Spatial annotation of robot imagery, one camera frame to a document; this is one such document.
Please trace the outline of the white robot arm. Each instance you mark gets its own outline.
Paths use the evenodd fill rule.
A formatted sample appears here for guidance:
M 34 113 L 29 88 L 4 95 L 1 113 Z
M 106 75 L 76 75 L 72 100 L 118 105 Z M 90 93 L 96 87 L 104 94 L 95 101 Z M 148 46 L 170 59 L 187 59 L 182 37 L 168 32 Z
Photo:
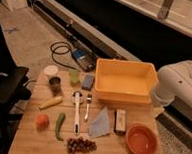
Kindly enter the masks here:
M 154 107 L 164 107 L 182 100 L 186 109 L 192 110 L 192 61 L 183 60 L 176 64 L 168 64 L 157 71 L 158 82 L 150 92 Z M 192 121 L 192 114 L 186 115 Z

